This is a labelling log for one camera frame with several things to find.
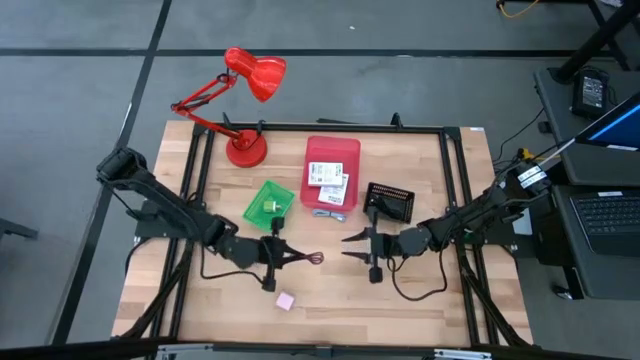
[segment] wooden table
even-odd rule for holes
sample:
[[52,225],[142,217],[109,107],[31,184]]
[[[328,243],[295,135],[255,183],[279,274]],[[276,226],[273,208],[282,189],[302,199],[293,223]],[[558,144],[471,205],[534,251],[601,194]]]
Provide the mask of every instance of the wooden table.
[[[155,174],[177,192],[184,170],[192,123],[169,121],[160,145]],[[493,179],[491,158],[482,129],[462,128],[462,140],[473,196],[481,194]],[[251,169],[233,166],[225,155],[227,139],[217,136],[205,199],[208,211],[219,213],[240,226],[239,235],[260,237],[264,232],[242,219],[257,191],[273,180],[299,194],[307,138],[312,132],[266,132],[269,153]],[[267,293],[249,276],[203,280],[199,276],[200,251],[196,249],[188,281],[179,339],[190,341],[234,341],[260,343],[313,343],[392,346],[468,346],[466,315],[453,247],[444,253],[449,281],[446,292],[421,302],[402,299],[394,290],[391,276],[370,284],[368,266],[343,256],[340,239],[360,232],[368,225],[361,204],[369,182],[414,191],[415,223],[441,216],[447,206],[446,186],[438,137],[425,134],[326,133],[324,136],[357,138],[362,144],[359,204],[342,224],[331,218],[314,218],[311,209],[298,199],[286,216],[281,237],[303,252],[322,251],[319,266],[296,262],[276,272],[277,289]],[[453,144],[450,153],[455,154]],[[452,167],[456,194],[462,191],[455,156]],[[195,189],[199,169],[194,171]],[[380,221],[379,231],[397,233],[404,226]],[[158,290],[167,250],[167,239],[154,239],[142,246],[131,260],[125,280],[113,334],[133,325]],[[234,265],[206,253],[205,273],[234,270]],[[484,258],[492,297],[521,337],[531,341],[518,274],[513,259],[500,247],[485,246]],[[251,270],[260,276],[264,266]],[[442,286],[436,253],[409,259],[398,273],[400,287],[416,296]],[[275,306],[281,291],[295,296],[287,312]],[[169,299],[162,334],[168,332],[173,300]],[[486,341],[482,306],[475,301],[481,337]]]

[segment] red lamp base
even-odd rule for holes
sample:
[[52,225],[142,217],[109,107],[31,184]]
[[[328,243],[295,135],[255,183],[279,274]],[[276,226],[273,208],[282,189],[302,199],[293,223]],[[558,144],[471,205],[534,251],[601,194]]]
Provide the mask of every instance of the red lamp base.
[[253,167],[262,162],[267,156],[267,141],[264,136],[258,136],[255,130],[240,130],[242,137],[249,144],[245,149],[236,147],[234,139],[227,143],[227,157],[237,167]]

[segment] black basket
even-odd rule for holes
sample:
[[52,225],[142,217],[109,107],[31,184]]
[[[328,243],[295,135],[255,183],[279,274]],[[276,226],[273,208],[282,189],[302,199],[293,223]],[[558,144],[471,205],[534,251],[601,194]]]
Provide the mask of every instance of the black basket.
[[411,223],[415,193],[382,184],[369,183],[364,201],[364,213],[370,206],[389,220]]

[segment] red plastic bin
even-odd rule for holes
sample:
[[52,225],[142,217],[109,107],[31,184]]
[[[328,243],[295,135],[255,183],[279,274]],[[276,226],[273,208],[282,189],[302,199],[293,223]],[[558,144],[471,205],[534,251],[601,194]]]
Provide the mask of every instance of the red plastic bin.
[[[318,201],[320,186],[309,186],[310,162],[342,163],[343,173],[349,175],[347,192],[342,206]],[[356,139],[334,138],[328,136],[310,136],[307,139],[307,152],[304,157],[304,172],[300,187],[300,200],[310,208],[331,211],[350,211],[358,203],[358,181],[360,172],[360,141]]]

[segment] green tray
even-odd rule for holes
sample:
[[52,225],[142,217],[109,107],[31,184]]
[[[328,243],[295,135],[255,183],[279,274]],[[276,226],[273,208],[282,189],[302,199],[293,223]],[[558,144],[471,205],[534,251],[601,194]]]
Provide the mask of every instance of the green tray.
[[[251,204],[249,204],[247,210],[242,214],[242,217],[260,229],[271,232],[271,219],[276,216],[284,217],[284,214],[293,204],[294,197],[293,192],[273,181],[267,180]],[[264,211],[263,206],[265,201],[275,201],[280,208],[273,213],[267,213]]]

